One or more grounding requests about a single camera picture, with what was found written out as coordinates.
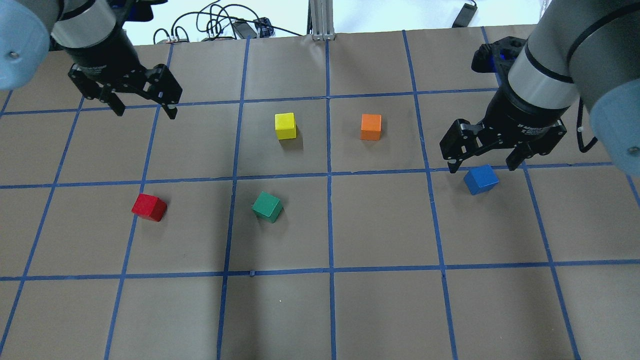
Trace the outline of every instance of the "table surface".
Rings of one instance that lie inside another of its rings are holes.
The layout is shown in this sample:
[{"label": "table surface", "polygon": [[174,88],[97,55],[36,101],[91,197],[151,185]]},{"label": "table surface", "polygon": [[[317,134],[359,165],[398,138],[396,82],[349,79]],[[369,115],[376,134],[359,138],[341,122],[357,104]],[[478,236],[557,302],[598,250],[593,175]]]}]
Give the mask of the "table surface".
[{"label": "table surface", "polygon": [[[508,151],[457,174],[439,153],[496,91],[474,51],[531,29],[138,47],[184,88],[175,120],[81,101],[51,53],[0,94],[2,358],[637,359],[640,181],[577,150],[576,106],[513,172]],[[286,112],[298,137],[278,141]],[[471,196],[487,163],[500,183]],[[139,192],[160,223],[131,214]]]}]

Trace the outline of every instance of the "grid square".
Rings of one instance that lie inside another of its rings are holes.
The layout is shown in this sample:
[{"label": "grid square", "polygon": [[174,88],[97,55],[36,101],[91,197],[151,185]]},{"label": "grid square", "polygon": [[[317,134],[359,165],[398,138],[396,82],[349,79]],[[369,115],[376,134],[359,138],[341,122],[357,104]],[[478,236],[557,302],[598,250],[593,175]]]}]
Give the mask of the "grid square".
[{"label": "grid square", "polygon": [[127,279],[109,358],[214,359],[221,277]]},{"label": "grid square", "polygon": [[640,266],[557,268],[583,359],[640,357]]},{"label": "grid square", "polygon": [[[142,46],[136,46],[135,49],[136,49],[136,52],[138,53],[138,59],[140,59],[140,63],[142,64],[142,66],[146,67],[147,69],[153,69],[154,66],[158,64],[166,65],[167,57],[169,56],[169,45],[167,44],[142,45]],[[118,93],[117,95],[126,106],[148,105],[148,104],[156,103],[153,100],[147,100],[144,97],[138,96],[136,94]],[[103,108],[104,104],[101,104],[98,100],[93,100],[89,103],[87,103],[87,100],[85,100],[84,107],[85,108],[92,108],[92,107]]]},{"label": "grid square", "polygon": [[119,274],[138,185],[58,188],[29,275]]},{"label": "grid square", "polygon": [[[298,135],[279,141],[274,116],[294,113]],[[326,172],[326,101],[245,104],[237,173],[276,175]]]},{"label": "grid square", "polygon": [[335,275],[340,359],[450,359],[440,272]]},{"label": "grid square", "polygon": [[162,221],[138,219],[130,274],[222,271],[231,181],[147,184],[168,205]]},{"label": "grid square", "polygon": [[69,145],[60,181],[140,180],[156,109],[82,111]]},{"label": "grid square", "polygon": [[332,181],[335,266],[438,263],[424,174],[334,176]]},{"label": "grid square", "polygon": [[171,72],[182,86],[180,102],[240,100],[245,46],[244,41],[175,44]]},{"label": "grid square", "polygon": [[[360,139],[362,114],[382,115],[377,142]],[[424,168],[412,96],[331,100],[333,171]]]},{"label": "grid square", "polygon": [[[534,156],[531,159],[527,159],[527,164],[576,164],[576,163],[600,163],[611,161],[607,150],[602,142],[597,142],[589,152],[586,154],[581,153],[578,150],[578,140],[576,138],[575,124],[578,119],[578,103],[571,105],[561,117],[566,127],[567,134],[560,140],[554,150],[545,156]],[[594,136],[589,126],[589,113],[587,109],[584,109],[582,116],[582,126],[584,131],[582,137],[584,143],[587,144]]]},{"label": "grid square", "polygon": [[233,175],[238,105],[181,106],[158,118],[148,179]]},{"label": "grid square", "polygon": [[495,74],[471,70],[474,53],[484,44],[481,28],[412,30],[406,38],[418,90],[497,87]]},{"label": "grid square", "polygon": [[14,359],[102,359],[118,280],[28,281],[2,353]]},{"label": "grid square", "polygon": [[530,169],[556,261],[640,258],[640,209],[614,167]]},{"label": "grid square", "polygon": [[0,184],[52,183],[74,116],[73,113],[3,116]]},{"label": "grid square", "polygon": [[329,53],[332,95],[413,90],[400,31],[340,34]]},{"label": "grid square", "polygon": [[[274,224],[251,209],[263,191],[282,201]],[[325,177],[238,181],[230,270],[327,267],[326,207]]]},{"label": "grid square", "polygon": [[448,264],[547,261],[522,170],[496,170],[500,183],[475,196],[465,172],[431,174],[442,250]]},{"label": "grid square", "polygon": [[252,39],[244,98],[323,96],[325,67],[324,42],[313,41],[311,35]]},{"label": "grid square", "polygon": [[549,268],[447,271],[460,359],[573,359]]},{"label": "grid square", "polygon": [[0,190],[0,276],[22,276],[50,190]]},{"label": "grid square", "polygon": [[20,281],[0,282],[0,324],[6,324]]},{"label": "grid square", "polygon": [[6,111],[76,109],[82,94],[67,76],[71,57],[64,51],[50,51],[33,79],[15,89]]},{"label": "grid square", "polygon": [[222,359],[331,358],[329,274],[229,277]]},{"label": "grid square", "polygon": [[[466,119],[472,124],[477,124],[482,120],[494,93],[491,91],[419,96],[424,146],[427,150],[430,167],[447,167],[447,161],[442,159],[440,150],[442,137],[456,119]],[[511,149],[491,150],[481,156],[465,160],[463,166],[477,167],[485,164],[504,166],[511,151]]]}]

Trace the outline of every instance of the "blue tape line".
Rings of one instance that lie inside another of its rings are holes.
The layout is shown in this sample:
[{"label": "blue tape line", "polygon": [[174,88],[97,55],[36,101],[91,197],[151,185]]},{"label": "blue tape line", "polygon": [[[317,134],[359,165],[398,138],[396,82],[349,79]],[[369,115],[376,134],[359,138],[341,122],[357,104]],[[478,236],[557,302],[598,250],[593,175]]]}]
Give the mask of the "blue tape line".
[{"label": "blue tape line", "polygon": [[[640,259],[609,259],[609,260],[576,260],[555,261],[554,266],[602,266],[602,265],[640,265]],[[494,264],[451,264],[447,270],[473,270],[473,269],[506,269],[506,268],[539,268],[551,266],[548,262],[537,263],[494,263]],[[394,265],[394,266],[347,266],[340,268],[300,268],[284,270],[258,270],[256,276],[296,275],[296,274],[327,274],[344,272],[395,272],[395,271],[440,271],[440,265]],[[180,277],[217,277],[224,276],[248,276],[249,270],[235,270],[213,272],[168,272],[149,274],[126,274],[127,279],[164,279]],[[2,276],[3,281],[59,281],[59,280],[85,280],[85,279],[119,279],[120,274],[81,274],[81,275],[31,275],[31,276]]]},{"label": "blue tape line", "polygon": [[322,100],[324,96],[301,96],[301,97],[274,97],[270,99],[250,99],[245,100],[245,103],[252,102],[281,102],[281,101],[307,101],[307,100]]},{"label": "blue tape line", "polygon": [[32,275],[26,281],[60,281],[60,280],[104,280],[119,279],[120,274],[87,274],[87,275]]},{"label": "blue tape line", "polygon": [[292,177],[324,177],[326,172],[307,172],[302,174],[277,174],[277,175],[247,175],[238,176],[238,180],[259,180],[259,179],[288,179]]},{"label": "blue tape line", "polygon": [[219,100],[219,101],[197,101],[197,102],[181,102],[176,106],[199,106],[199,105],[221,105],[221,104],[239,104],[240,100]]},{"label": "blue tape line", "polygon": [[[169,48],[169,55],[167,57],[167,66],[171,63],[171,57],[173,55],[173,44]],[[147,172],[149,169],[149,161],[151,159],[151,151],[153,149],[154,138],[156,136],[156,127],[158,123],[158,116],[160,116],[160,105],[156,105],[156,113],[154,114],[154,121],[151,125],[151,132],[149,134],[149,142],[147,145],[147,155],[145,156],[145,166],[142,170],[142,178],[140,179],[140,192],[144,192],[145,183],[147,180]],[[125,250],[124,260],[122,261],[122,270],[120,272],[120,280],[118,281],[118,291],[116,292],[116,300],[113,305],[113,312],[111,314],[111,323],[109,325],[109,333],[107,335],[107,344],[104,349],[104,360],[109,359],[111,353],[111,342],[113,341],[113,331],[115,330],[116,320],[118,318],[118,310],[120,309],[120,299],[122,298],[122,289],[127,275],[127,267],[129,266],[129,257],[131,256],[131,247],[133,245],[133,239],[136,232],[136,224],[138,223],[138,216],[133,215],[131,221],[131,230],[129,231],[129,239],[127,241],[127,249]]]},{"label": "blue tape line", "polygon": [[[149,109],[149,108],[155,108],[156,106],[157,104],[127,105],[127,109]],[[109,107],[86,108],[86,109],[83,109],[82,111],[104,111],[104,110],[111,110],[111,108]]]},{"label": "blue tape line", "polygon": [[[481,26],[480,30],[482,31],[482,37],[484,38],[484,42],[489,44],[489,38],[488,36],[486,36],[486,29],[484,28],[484,26]],[[495,74],[495,80],[498,82],[498,86],[501,86],[502,82],[500,81],[500,77],[498,76],[498,73],[494,72],[494,74]]]},{"label": "blue tape line", "polygon": [[424,132],[422,130],[422,116],[420,115],[420,104],[418,102],[417,85],[415,82],[415,73],[413,71],[413,62],[411,59],[411,51],[409,50],[409,41],[406,37],[406,31],[402,30],[402,36],[404,40],[404,50],[406,51],[406,59],[409,64],[409,73],[411,74],[411,85],[413,88],[413,102],[415,105],[415,114],[417,117],[418,134],[420,136],[420,145],[422,150],[422,158],[424,160],[424,168],[427,169],[427,188],[429,190],[429,203],[431,204],[431,216],[433,217],[433,229],[435,231],[436,246],[438,248],[438,262],[440,271],[442,273],[442,293],[444,296],[445,312],[447,315],[447,325],[449,328],[449,340],[451,342],[451,355],[454,360],[458,359],[458,349],[456,347],[456,335],[453,329],[453,317],[451,314],[451,303],[449,301],[449,286],[447,285],[447,267],[444,261],[444,253],[442,251],[442,241],[440,238],[440,226],[438,225],[438,213],[436,210],[435,199],[433,196],[433,183],[431,182],[431,171],[429,167],[429,158],[427,157],[427,150],[424,146]]},{"label": "blue tape line", "polygon": [[29,110],[29,111],[8,111],[3,115],[27,115],[27,114],[52,114],[52,113],[74,113],[76,109],[57,109],[57,110]]},{"label": "blue tape line", "polygon": [[[333,269],[333,205],[332,197],[332,166],[331,166],[331,66],[329,55],[329,40],[324,41],[324,81],[326,87],[326,212],[327,212],[327,234],[329,269]],[[330,310],[330,331],[331,331],[331,359],[337,358],[337,339],[335,336],[335,276],[333,272],[329,275],[329,310]]]},{"label": "blue tape line", "polygon": [[249,62],[249,43],[250,38],[246,39],[244,46],[244,60],[242,69],[242,83],[240,87],[240,102],[238,107],[238,121],[236,127],[236,146],[234,149],[234,170],[233,170],[233,184],[231,187],[231,205],[229,207],[229,224],[227,228],[227,248],[225,249],[225,275],[222,278],[222,291],[220,295],[220,315],[218,317],[218,344],[216,345],[217,356],[216,359],[220,360],[222,356],[222,333],[225,326],[225,310],[227,308],[227,284],[228,284],[228,271],[229,262],[231,258],[231,239],[234,226],[234,213],[236,209],[236,187],[237,187],[237,171],[238,171],[238,155],[240,151],[240,134],[242,130],[242,116],[244,108],[244,88],[246,85],[246,68]]},{"label": "blue tape line", "polygon": [[333,272],[389,272],[440,270],[440,265],[351,266],[334,268]]},{"label": "blue tape line", "polygon": [[640,195],[638,195],[636,184],[634,183],[634,180],[629,175],[627,175],[627,181],[629,182],[629,186],[631,187],[631,192],[633,192],[634,197],[636,197],[636,203],[638,204],[638,208],[640,208]]},{"label": "blue tape line", "polygon": [[423,168],[406,168],[399,170],[361,170],[361,171],[338,171],[332,172],[332,176],[352,176],[352,175],[381,175],[381,174],[413,174],[427,172]]},{"label": "blue tape line", "polygon": [[496,92],[498,88],[477,88],[477,89],[453,89],[453,90],[423,90],[416,92],[418,95],[427,94],[456,94],[460,92]]},{"label": "blue tape line", "polygon": [[11,99],[11,95],[13,95],[13,90],[9,91],[9,94],[7,94],[6,99],[4,100],[4,104],[2,105],[2,110],[0,110],[0,117],[2,117],[2,115],[4,114],[4,111],[6,110],[6,106],[9,105],[9,99]]},{"label": "blue tape line", "polygon": [[229,181],[233,180],[233,177],[186,177],[184,179],[155,179],[147,180],[147,184],[170,184],[170,183],[208,183],[211,181]]},{"label": "blue tape line", "polygon": [[403,96],[413,95],[413,92],[378,92],[371,94],[343,94],[343,95],[327,95],[330,99],[352,99],[357,97],[383,97],[383,96]]},{"label": "blue tape line", "polygon": [[537,165],[529,165],[528,168],[566,168],[566,167],[612,167],[613,163],[611,162],[601,162],[601,163],[575,163],[575,164],[537,164]]},{"label": "blue tape line", "polygon": [[0,185],[2,189],[33,189],[33,188],[50,188],[53,184],[27,184],[27,185]]},{"label": "blue tape line", "polygon": [[546,266],[549,266],[549,263],[459,264],[447,265],[447,270],[543,268]]},{"label": "blue tape line", "polygon": [[140,180],[126,180],[126,181],[92,181],[87,183],[63,183],[57,184],[58,188],[75,188],[80,186],[114,186],[114,185],[139,185]]},{"label": "blue tape line", "polygon": [[531,202],[533,203],[533,209],[536,213],[536,219],[538,220],[538,227],[540,227],[540,235],[542,236],[542,242],[545,246],[545,251],[547,252],[547,261],[549,263],[549,267],[551,269],[551,276],[554,280],[554,286],[556,287],[556,293],[558,296],[558,302],[560,303],[560,310],[562,311],[562,316],[564,318],[564,325],[566,327],[567,335],[569,336],[569,342],[571,343],[571,349],[573,350],[573,357],[576,360],[580,359],[580,353],[578,352],[578,346],[575,342],[575,337],[573,336],[573,329],[571,327],[571,322],[569,321],[569,314],[566,310],[566,305],[564,303],[564,296],[562,294],[562,289],[560,288],[560,281],[558,279],[556,266],[554,263],[554,258],[551,255],[551,248],[549,247],[549,241],[547,239],[547,232],[545,230],[545,226],[542,222],[542,215],[540,213],[540,208],[538,206],[538,200],[536,199],[536,193],[533,189],[533,184],[531,182],[531,176],[529,175],[529,169],[527,168],[527,162],[522,162],[522,170],[524,171],[525,179],[527,180],[527,187],[529,188],[529,195],[531,196]]},{"label": "blue tape line", "polygon": [[555,266],[638,265],[640,259],[555,261]]},{"label": "blue tape line", "polygon": [[222,271],[209,271],[209,272],[169,272],[158,274],[127,274],[127,279],[169,279],[176,277],[216,277],[223,276]]},{"label": "blue tape line", "polygon": [[22,279],[20,280],[20,284],[18,285],[18,291],[15,294],[13,305],[11,306],[11,311],[9,312],[9,317],[7,318],[6,325],[4,327],[2,340],[0,340],[0,356],[2,355],[4,344],[6,343],[6,337],[9,335],[9,329],[11,328],[13,317],[15,316],[15,310],[18,307],[18,301],[20,301],[20,296],[22,295],[22,289],[24,287],[25,278],[29,273],[29,268],[31,267],[31,262],[33,260],[33,256],[35,255],[36,247],[38,246],[38,242],[40,241],[40,235],[42,234],[42,227],[44,226],[45,219],[47,218],[47,214],[49,212],[49,206],[51,206],[51,199],[53,199],[53,193],[56,190],[56,184],[58,183],[58,179],[60,178],[60,173],[62,172],[62,165],[64,165],[65,159],[67,158],[69,145],[71,144],[71,139],[73,138],[74,131],[76,130],[76,124],[78,122],[78,117],[80,116],[80,110],[82,109],[83,104],[84,104],[84,97],[80,98],[80,103],[76,108],[76,115],[74,117],[73,123],[71,124],[71,129],[69,129],[69,135],[67,136],[67,142],[65,143],[65,148],[62,151],[62,155],[60,156],[60,162],[58,163],[56,176],[53,180],[53,184],[51,185],[51,190],[49,191],[49,196],[44,206],[44,210],[42,211],[42,217],[40,218],[40,223],[38,224],[38,231],[36,232],[36,236],[33,239],[33,244],[31,245],[31,250],[29,251],[29,256],[27,258],[27,263],[25,264],[24,271],[22,272]]}]

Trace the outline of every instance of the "power adapter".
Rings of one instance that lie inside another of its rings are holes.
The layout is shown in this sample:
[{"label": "power adapter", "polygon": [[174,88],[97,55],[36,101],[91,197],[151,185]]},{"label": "power adapter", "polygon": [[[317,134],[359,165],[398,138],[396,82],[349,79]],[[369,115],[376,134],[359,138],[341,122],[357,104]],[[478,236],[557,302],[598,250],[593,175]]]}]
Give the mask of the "power adapter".
[{"label": "power adapter", "polygon": [[462,9],[460,9],[458,17],[453,22],[452,28],[466,28],[469,25],[469,22],[471,22],[471,19],[473,19],[474,15],[476,14],[476,10],[478,10],[478,7],[475,1],[473,5],[464,4],[464,6],[462,6]]}]

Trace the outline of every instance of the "wire bundle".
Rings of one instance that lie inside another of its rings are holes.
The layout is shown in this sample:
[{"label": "wire bundle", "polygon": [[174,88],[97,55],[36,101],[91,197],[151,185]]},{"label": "wire bundle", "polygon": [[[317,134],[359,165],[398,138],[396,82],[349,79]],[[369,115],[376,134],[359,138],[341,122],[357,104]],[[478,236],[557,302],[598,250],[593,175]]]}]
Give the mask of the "wire bundle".
[{"label": "wire bundle", "polygon": [[[182,32],[184,32],[186,40],[189,41],[189,34],[187,34],[187,31],[182,26],[176,26],[178,21],[180,21],[182,18],[184,18],[185,16],[188,16],[188,15],[196,15],[196,29],[201,33],[206,33],[207,34],[207,37],[202,41],[213,41],[213,40],[217,40],[219,38],[234,38],[234,39],[237,39],[237,35],[236,35],[235,31],[233,32],[233,36],[232,37],[222,36],[222,34],[224,33],[224,30],[228,26],[230,26],[232,24],[232,20],[241,20],[241,21],[251,22],[252,24],[256,24],[256,25],[259,25],[259,26],[260,25],[269,26],[271,28],[282,30],[284,32],[287,32],[287,33],[290,33],[290,34],[293,34],[293,35],[302,36],[301,34],[295,33],[293,31],[289,31],[287,29],[279,28],[277,26],[273,26],[273,25],[269,25],[269,24],[265,24],[265,23],[261,22],[259,20],[260,17],[258,16],[258,14],[255,11],[253,11],[251,8],[249,8],[249,7],[245,6],[245,5],[229,4],[229,5],[222,6],[222,5],[218,4],[218,2],[220,2],[220,0],[216,0],[216,1],[208,4],[207,6],[203,7],[200,11],[187,12],[187,13],[183,13],[182,15],[178,16],[175,19],[175,21],[173,22],[173,24],[171,25],[170,31],[168,31],[167,29],[164,29],[164,28],[160,28],[160,29],[156,30],[156,32],[154,33],[154,44],[156,44],[156,36],[160,32],[164,32],[169,41],[175,41],[175,39],[179,38],[178,37],[178,33],[177,33],[178,29],[181,29]],[[244,8],[246,10],[249,10],[252,13],[252,15],[255,16],[255,20],[245,20],[245,19],[241,19],[239,17],[233,17],[233,16],[229,15],[229,12],[227,11],[227,9],[234,8],[234,7]],[[209,20],[205,24],[205,28],[204,29],[200,28],[200,16],[201,15],[208,15],[208,17],[209,17]],[[225,19],[228,20],[228,24],[224,24],[223,25],[223,20],[225,20]]]}]

